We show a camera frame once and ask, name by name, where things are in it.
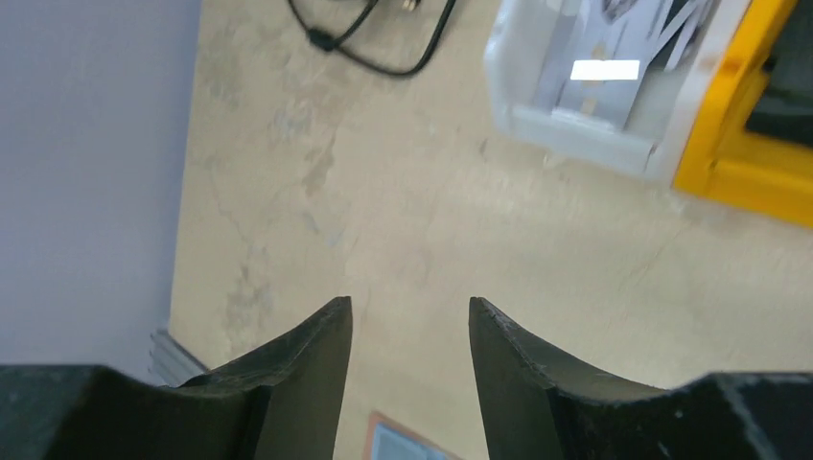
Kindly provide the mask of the pink leather card holder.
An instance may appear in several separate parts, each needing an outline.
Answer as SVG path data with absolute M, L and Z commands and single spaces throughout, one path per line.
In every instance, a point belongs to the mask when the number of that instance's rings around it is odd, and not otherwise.
M 369 415 L 362 459 L 458 460 L 460 456 L 396 422 L 383 413 Z

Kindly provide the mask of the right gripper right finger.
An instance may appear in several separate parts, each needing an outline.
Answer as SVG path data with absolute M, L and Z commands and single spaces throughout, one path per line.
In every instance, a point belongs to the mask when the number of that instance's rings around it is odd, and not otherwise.
M 470 301 L 469 336 L 493 459 L 808 459 L 808 373 L 715 372 L 674 389 L 624 379 Z

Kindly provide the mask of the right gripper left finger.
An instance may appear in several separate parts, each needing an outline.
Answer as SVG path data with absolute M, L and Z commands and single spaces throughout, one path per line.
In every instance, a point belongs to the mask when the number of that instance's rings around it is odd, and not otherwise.
M 288 332 L 177 386 L 103 365 L 5 365 L 5 459 L 329 459 L 353 334 L 328 302 Z

